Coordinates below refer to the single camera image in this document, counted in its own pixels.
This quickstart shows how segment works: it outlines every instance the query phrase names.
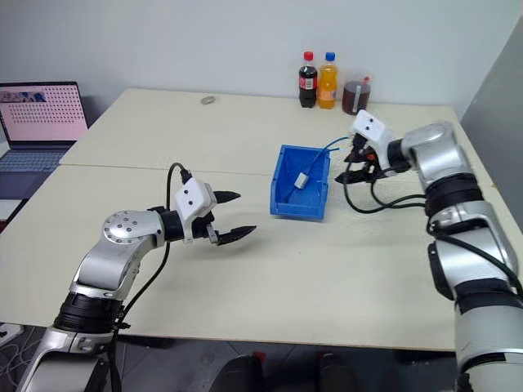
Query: laptop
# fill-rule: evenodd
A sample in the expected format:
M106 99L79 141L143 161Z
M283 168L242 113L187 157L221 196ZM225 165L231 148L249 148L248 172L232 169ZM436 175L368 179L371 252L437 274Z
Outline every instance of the laptop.
M0 199L29 198L87 131L78 84L0 83L0 124Z

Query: laptop screen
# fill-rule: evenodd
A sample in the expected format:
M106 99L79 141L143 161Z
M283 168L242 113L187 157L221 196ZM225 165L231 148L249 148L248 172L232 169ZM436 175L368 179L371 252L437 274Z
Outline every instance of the laptop screen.
M0 120L13 144L73 142L87 130L76 82L0 84Z

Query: white wall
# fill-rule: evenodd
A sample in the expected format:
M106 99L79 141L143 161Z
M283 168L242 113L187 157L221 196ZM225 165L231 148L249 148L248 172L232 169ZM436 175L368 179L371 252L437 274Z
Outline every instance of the white wall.
M77 80L101 113L126 87L295 96L306 49L365 69L371 99L461 116L519 0L1 0L0 81Z

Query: bottle label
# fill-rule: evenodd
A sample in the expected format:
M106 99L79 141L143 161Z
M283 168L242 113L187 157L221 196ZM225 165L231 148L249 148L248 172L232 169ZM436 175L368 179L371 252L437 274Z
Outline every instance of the bottle label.
M319 100L335 100L336 99L336 90L320 90L318 94Z
M314 90L318 86L318 77L315 78L303 78L300 77L300 88L305 90Z

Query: laptop keyboard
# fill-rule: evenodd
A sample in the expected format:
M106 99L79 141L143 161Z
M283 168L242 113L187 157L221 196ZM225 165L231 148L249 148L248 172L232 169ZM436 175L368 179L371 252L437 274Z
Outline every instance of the laptop keyboard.
M52 172L65 151L14 151L0 159L0 172Z

